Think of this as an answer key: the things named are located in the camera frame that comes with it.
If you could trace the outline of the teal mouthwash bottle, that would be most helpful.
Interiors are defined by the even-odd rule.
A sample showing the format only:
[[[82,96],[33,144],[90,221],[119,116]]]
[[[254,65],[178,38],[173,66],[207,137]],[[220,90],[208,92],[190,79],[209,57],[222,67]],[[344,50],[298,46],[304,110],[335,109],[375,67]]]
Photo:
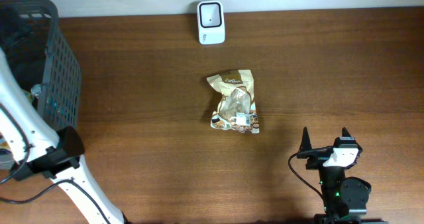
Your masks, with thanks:
[[[42,84],[36,84],[31,88],[31,94],[36,98],[39,98],[42,95]]]

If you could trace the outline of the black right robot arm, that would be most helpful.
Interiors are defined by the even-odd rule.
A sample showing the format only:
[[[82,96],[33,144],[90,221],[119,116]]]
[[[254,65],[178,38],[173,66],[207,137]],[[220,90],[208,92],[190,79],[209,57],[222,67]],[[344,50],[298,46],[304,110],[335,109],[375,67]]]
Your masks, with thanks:
[[[367,214],[366,204],[372,191],[371,184],[363,179],[345,175],[345,171],[356,164],[362,151],[362,147],[346,128],[342,128],[341,136],[335,139],[333,145],[321,148],[312,147],[308,130],[303,129],[299,150],[289,157],[288,166],[293,174],[316,192],[323,201],[325,212],[314,215],[314,223],[378,224],[384,222],[381,219],[363,218]],[[319,172],[320,190],[314,188],[294,171],[291,164],[293,158],[305,159],[307,170]]]

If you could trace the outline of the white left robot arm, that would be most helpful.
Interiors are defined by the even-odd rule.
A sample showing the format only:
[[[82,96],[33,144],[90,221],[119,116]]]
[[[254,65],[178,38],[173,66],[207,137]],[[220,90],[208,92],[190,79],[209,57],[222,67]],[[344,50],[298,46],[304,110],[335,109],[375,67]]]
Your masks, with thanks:
[[[1,55],[1,134],[18,166],[12,176],[40,172],[63,189],[89,223],[127,223],[91,175],[77,131],[73,127],[55,131],[44,122],[13,77],[5,54]]]

